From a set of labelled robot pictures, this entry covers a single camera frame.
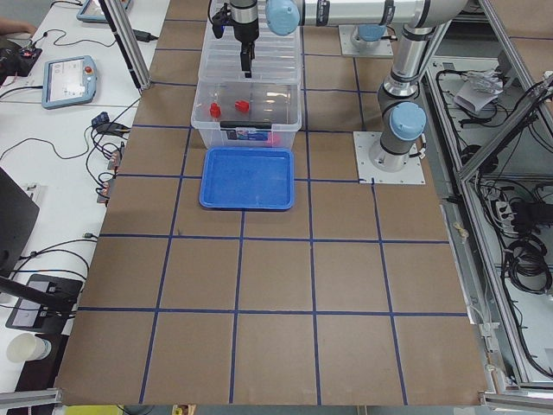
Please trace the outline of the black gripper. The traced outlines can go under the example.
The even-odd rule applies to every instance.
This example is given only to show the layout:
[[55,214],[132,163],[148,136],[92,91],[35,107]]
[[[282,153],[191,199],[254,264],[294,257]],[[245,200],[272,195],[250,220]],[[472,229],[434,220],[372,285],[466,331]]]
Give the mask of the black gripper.
[[231,0],[231,19],[235,38],[241,42],[240,65],[246,78],[251,77],[255,43],[259,36],[257,0]]

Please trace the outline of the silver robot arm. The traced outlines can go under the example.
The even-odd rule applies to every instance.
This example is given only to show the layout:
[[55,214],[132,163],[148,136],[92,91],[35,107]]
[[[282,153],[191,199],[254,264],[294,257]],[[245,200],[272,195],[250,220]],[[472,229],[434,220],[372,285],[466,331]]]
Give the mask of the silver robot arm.
[[387,27],[377,24],[357,25],[352,34],[353,42],[365,44],[379,42],[387,34]]
[[372,164],[382,171],[400,171],[410,149],[427,123],[424,110],[414,102],[423,61],[438,27],[450,22],[465,7],[463,1],[268,1],[264,15],[269,30],[280,36],[300,26],[326,27],[402,24],[390,73],[378,91],[384,130],[369,151]]

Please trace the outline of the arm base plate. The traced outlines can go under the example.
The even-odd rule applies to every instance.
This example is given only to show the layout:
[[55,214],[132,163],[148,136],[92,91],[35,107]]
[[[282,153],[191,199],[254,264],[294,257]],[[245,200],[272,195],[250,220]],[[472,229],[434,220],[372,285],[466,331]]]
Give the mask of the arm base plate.
[[341,54],[350,57],[366,57],[378,59],[390,59],[393,56],[392,41],[393,35],[388,33],[380,41],[360,44],[353,42],[352,34],[357,25],[340,25],[340,47]]
[[392,155],[381,146],[380,136],[379,131],[353,133],[358,181],[364,184],[425,185],[424,152],[412,144],[408,154]]

